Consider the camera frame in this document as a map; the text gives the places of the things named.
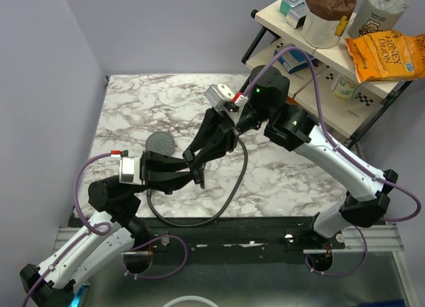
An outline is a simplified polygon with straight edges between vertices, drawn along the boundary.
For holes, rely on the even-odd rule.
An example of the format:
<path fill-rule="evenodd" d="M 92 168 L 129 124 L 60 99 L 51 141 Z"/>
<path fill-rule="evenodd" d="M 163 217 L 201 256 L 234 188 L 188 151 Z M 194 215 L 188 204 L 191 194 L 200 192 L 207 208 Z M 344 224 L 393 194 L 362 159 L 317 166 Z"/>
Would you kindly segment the grey shower head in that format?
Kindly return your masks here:
<path fill-rule="evenodd" d="M 170 156 L 175 150 L 175 140 L 168 132 L 155 132 L 147 138 L 145 149 Z"/>

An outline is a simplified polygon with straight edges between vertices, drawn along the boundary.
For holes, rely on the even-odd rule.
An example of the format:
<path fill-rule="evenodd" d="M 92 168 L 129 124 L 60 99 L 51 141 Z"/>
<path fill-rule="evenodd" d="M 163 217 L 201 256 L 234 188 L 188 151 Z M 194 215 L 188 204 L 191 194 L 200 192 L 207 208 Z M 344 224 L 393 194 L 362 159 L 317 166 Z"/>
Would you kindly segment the black T-shaped fitting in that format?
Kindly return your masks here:
<path fill-rule="evenodd" d="M 205 189 L 205 164 L 201 164 L 195 168 L 194 182 L 199 185 L 201 189 Z"/>

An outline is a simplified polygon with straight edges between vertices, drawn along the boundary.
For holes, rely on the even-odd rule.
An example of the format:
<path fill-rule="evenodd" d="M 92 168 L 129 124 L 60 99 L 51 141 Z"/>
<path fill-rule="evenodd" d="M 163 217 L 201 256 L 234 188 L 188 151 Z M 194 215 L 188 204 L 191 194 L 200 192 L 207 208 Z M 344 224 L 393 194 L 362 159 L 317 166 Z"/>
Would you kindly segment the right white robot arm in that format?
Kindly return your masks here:
<path fill-rule="evenodd" d="M 318 165 L 342 184 L 346 198 L 313 218 L 305 232 L 309 246 L 318 249 L 336 232 L 355 225 L 371 227 L 386 214 L 391 187 L 368 176 L 361 165 L 378 178 L 394 183 L 393 170 L 379 170 L 361 160 L 345 146 L 331 144 L 316 118 L 303 108 L 287 103 L 290 80 L 274 67 L 264 74 L 254 68 L 249 82 L 256 77 L 248 96 L 237 96 L 225 84 L 213 84 L 205 92 L 211 104 L 197 135 L 183 152 L 196 184 L 204 183 L 202 166 L 231 152 L 238 137 L 250 130 L 264 128 L 264 135 L 274 144 L 295 152 Z"/>

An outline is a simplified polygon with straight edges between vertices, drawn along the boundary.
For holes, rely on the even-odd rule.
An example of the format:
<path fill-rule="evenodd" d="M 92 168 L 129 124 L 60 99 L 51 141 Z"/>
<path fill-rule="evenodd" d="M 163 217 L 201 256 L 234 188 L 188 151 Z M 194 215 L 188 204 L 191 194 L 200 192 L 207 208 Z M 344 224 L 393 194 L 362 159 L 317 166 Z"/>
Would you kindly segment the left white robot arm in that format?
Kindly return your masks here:
<path fill-rule="evenodd" d="M 124 207 L 139 205 L 135 193 L 141 187 L 141 180 L 138 179 L 140 159 L 128 157 L 126 150 L 112 150 L 90 158 L 86 164 L 105 157 L 118 157 L 121 163 L 130 162 L 134 178 L 128 183 L 117 175 L 91 184 L 91 188 L 100 187 L 95 200 L 104 201 L 109 208 L 95 211 L 86 219 L 78 200 L 81 176 L 76 176 L 74 208 L 83 226 L 52 256 L 38 265 L 28 264 L 20 271 L 27 293 L 24 306 L 30 300 L 37 306 L 69 306 L 83 283 L 114 255 L 138 251 L 161 240 L 161 237 L 151 238 L 147 227 L 135 216 L 135 211 Z"/>

